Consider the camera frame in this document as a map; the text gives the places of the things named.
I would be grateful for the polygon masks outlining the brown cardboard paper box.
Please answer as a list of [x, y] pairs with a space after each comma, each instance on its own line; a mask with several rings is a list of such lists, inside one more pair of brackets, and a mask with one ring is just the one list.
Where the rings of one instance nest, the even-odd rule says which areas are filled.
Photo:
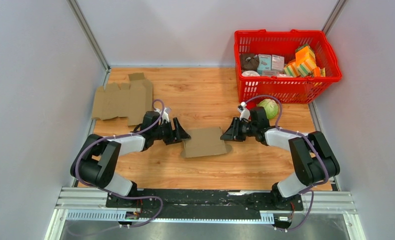
[[190, 139], [183, 141], [182, 158], [217, 156], [233, 151], [231, 145], [220, 139], [223, 132], [219, 126], [188, 129], [186, 132]]

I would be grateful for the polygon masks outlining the cardboard sheet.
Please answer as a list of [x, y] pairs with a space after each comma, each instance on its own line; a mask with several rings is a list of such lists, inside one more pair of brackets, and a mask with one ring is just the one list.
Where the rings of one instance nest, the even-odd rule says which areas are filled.
[[153, 93], [153, 84], [143, 72], [129, 74], [127, 82], [107, 83], [95, 91], [91, 119], [127, 118], [128, 126], [136, 126], [154, 110]]

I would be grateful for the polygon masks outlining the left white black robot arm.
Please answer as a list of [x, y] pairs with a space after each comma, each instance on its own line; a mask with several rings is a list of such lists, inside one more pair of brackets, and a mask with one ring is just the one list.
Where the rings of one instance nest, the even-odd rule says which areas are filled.
[[146, 151], [155, 141], [171, 145], [191, 139], [176, 117], [169, 119], [167, 111], [147, 111], [132, 133], [89, 135], [71, 165], [70, 174], [83, 184], [119, 197], [127, 208], [135, 206], [139, 199], [137, 184], [116, 173], [119, 157]]

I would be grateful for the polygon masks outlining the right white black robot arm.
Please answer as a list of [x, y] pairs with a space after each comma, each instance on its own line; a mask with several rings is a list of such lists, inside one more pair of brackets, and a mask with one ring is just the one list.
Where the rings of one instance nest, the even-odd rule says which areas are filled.
[[294, 198], [315, 185], [328, 181], [340, 173], [340, 165], [325, 135], [320, 131], [299, 133], [271, 126], [263, 107], [239, 107], [241, 115], [234, 117], [221, 135], [223, 141], [243, 142], [254, 137], [262, 145], [289, 151], [294, 172], [271, 189], [270, 202], [282, 210]]

